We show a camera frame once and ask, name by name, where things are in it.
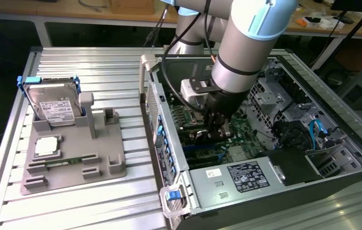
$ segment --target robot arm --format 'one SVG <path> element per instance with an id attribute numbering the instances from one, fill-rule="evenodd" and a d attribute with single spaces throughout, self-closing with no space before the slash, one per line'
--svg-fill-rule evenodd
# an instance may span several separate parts
<path id="1" fill-rule="evenodd" d="M 204 0 L 163 1 L 200 12 L 204 10 Z M 225 18 L 225 14 L 230 14 L 208 80 L 213 87 L 211 87 L 211 91 L 205 92 L 204 105 L 208 136 L 213 138 L 220 135 L 216 138 L 219 141 L 230 138 L 228 120 L 247 98 L 248 90 L 255 83 L 274 44 L 287 28 L 296 6 L 298 0 L 211 0 L 208 14 L 223 18 Z M 224 24 L 225 21 L 219 19 L 217 33 L 220 33 Z M 180 40 L 180 44 L 173 46 L 173 49 L 177 50 L 171 50 L 172 53 L 183 54 L 187 49 L 180 48 L 181 43 L 192 45 L 195 42 L 199 44 L 204 38 L 195 30 L 191 30 L 185 35 L 185 40 Z M 196 87 L 192 89 L 195 93 L 201 92 L 201 89 L 195 90 Z"/>

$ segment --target aluminum workbench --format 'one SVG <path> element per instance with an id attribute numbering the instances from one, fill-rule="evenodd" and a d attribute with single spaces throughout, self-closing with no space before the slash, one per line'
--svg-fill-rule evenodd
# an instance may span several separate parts
<path id="1" fill-rule="evenodd" d="M 137 100 L 139 57 L 160 48 L 44 48 L 31 52 L 23 76 L 80 77 L 93 113 L 120 114 L 127 176 L 23 196 L 19 193 L 32 109 L 17 92 L 0 144 L 0 230 L 165 229 Z M 287 55 L 284 50 L 272 54 Z M 224 229 L 362 230 L 362 182 L 324 200 Z"/>

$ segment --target hard drive label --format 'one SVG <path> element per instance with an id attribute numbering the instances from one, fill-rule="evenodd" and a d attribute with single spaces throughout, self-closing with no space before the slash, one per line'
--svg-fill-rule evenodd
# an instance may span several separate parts
<path id="1" fill-rule="evenodd" d="M 227 167 L 240 193 L 270 186 L 256 161 Z"/>
<path id="2" fill-rule="evenodd" d="M 49 123 L 75 119 L 69 101 L 40 102 L 40 107 Z"/>

